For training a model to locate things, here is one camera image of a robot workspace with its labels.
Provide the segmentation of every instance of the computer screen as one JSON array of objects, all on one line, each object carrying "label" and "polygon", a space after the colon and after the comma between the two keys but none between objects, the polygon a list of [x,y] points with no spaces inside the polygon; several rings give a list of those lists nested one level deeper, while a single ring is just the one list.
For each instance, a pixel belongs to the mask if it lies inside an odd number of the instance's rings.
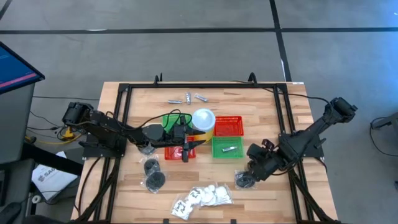
[{"label": "computer screen", "polygon": [[0,42],[0,94],[43,79],[43,74]]}]

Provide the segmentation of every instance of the floor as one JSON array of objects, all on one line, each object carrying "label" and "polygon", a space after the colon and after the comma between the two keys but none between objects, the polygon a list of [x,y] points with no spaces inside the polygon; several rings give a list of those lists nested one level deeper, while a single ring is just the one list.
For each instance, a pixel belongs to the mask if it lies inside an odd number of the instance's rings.
[{"label": "floor", "polygon": [[[272,14],[273,2],[279,22]],[[0,12],[0,40],[46,76],[35,86],[37,96],[99,98],[103,82],[149,81],[160,72],[167,81],[245,80],[254,72],[259,81],[305,82],[310,96],[329,100],[342,96],[359,108],[355,119],[322,134],[327,138],[323,148],[339,219],[346,223],[396,223],[398,158],[376,151],[369,138],[369,123],[374,118],[398,110],[396,1],[0,0],[0,4],[9,5],[4,15]],[[132,32],[182,27],[274,28],[275,24],[282,28],[277,35],[79,34],[86,29]],[[69,101],[35,98],[32,111],[60,124]],[[96,101],[90,103],[96,107]],[[314,118],[322,115],[321,101],[310,101],[310,105]],[[46,128],[48,124],[31,116],[29,126]],[[391,127],[373,134],[380,149],[398,154],[398,139]],[[40,147],[67,151],[69,157],[80,159],[75,143]],[[72,198],[52,206],[42,203],[37,213],[67,221],[72,203]]]}]

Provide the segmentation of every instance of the wooden table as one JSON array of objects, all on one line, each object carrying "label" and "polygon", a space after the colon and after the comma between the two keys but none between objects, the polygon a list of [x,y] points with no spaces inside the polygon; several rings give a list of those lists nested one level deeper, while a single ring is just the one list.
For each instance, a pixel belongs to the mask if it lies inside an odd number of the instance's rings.
[{"label": "wooden table", "polygon": [[[116,101],[118,82],[106,82],[101,94],[98,109],[113,111]],[[289,93],[306,95],[302,83],[288,83]],[[193,98],[191,105],[171,105],[167,100],[182,100],[185,102],[185,92],[200,93],[209,99],[208,103]],[[289,127],[284,108],[283,97],[280,97],[285,116],[285,126]],[[296,129],[305,129],[313,123],[308,100],[304,97],[290,96],[290,104],[294,115]],[[133,89],[129,109],[128,124],[138,126],[145,120],[159,114],[168,113],[172,109],[181,109],[183,113],[193,113],[199,108],[211,109],[218,115],[240,115],[244,125],[244,150],[250,144],[260,144],[267,138],[277,143],[280,133],[274,95],[263,89],[188,89],[188,88],[141,88]],[[287,175],[270,176],[265,182],[256,184],[256,189],[238,190],[234,184],[234,171],[243,170],[248,158],[239,160],[212,159],[211,144],[197,147],[197,157],[189,163],[182,161],[165,161],[164,149],[158,149],[160,166],[166,173],[167,180],[159,193],[153,194],[140,185],[144,178],[143,165],[139,163],[142,154],[136,146],[128,143],[126,155],[121,160],[118,176],[116,198],[114,200],[112,223],[161,223],[164,218],[170,222],[185,222],[170,214],[170,209],[178,195],[186,195],[194,186],[207,186],[214,182],[227,184],[232,191],[233,205],[196,208],[189,222],[229,223],[237,219],[238,223],[295,223],[292,197]],[[82,182],[95,159],[85,162]],[[88,178],[83,193],[82,208],[85,209],[96,195],[103,168],[101,159]],[[331,196],[325,168],[315,159],[304,159],[305,174],[308,188],[322,209],[332,218],[337,218]],[[303,219],[306,219],[303,198],[300,193],[300,206]],[[101,210],[101,218],[105,217],[108,196],[105,195]],[[72,218],[77,217],[76,210]]]}]

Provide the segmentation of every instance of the green basket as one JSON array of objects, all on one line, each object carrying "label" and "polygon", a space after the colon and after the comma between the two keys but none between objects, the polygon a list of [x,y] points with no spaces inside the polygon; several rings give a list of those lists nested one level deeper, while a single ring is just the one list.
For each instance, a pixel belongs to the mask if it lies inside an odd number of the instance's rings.
[{"label": "green basket", "polygon": [[[186,120],[186,121],[189,121],[189,120],[191,119],[191,117],[188,116],[188,115],[184,115],[184,116],[185,116],[185,120]],[[167,126],[164,128],[165,131],[166,131],[167,133],[170,131],[170,129],[172,129],[172,126],[173,126],[174,122],[177,120],[177,118],[178,118],[178,114],[171,114],[171,115],[169,116],[169,123],[168,123]],[[165,116],[162,117],[162,124],[163,124],[163,127],[166,125],[166,123],[167,123],[167,115],[165,115]],[[189,122],[188,125],[192,128],[192,122]]]},{"label": "green basket", "polygon": [[[242,137],[216,137],[211,139],[214,159],[241,159],[243,158]],[[223,148],[237,146],[237,149],[223,152]]]}]

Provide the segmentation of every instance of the red basket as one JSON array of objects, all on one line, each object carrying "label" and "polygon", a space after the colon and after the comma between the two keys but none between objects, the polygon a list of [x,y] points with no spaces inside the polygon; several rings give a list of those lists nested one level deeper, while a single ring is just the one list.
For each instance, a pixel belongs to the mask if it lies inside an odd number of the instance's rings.
[{"label": "red basket", "polygon": [[243,136],[241,116],[216,116],[215,136]]},{"label": "red basket", "polygon": [[[193,136],[187,136],[187,141],[194,141]],[[189,159],[193,159],[197,156],[195,148],[193,148],[188,155]],[[182,146],[166,147],[164,151],[165,160],[177,160],[182,157]]]}]

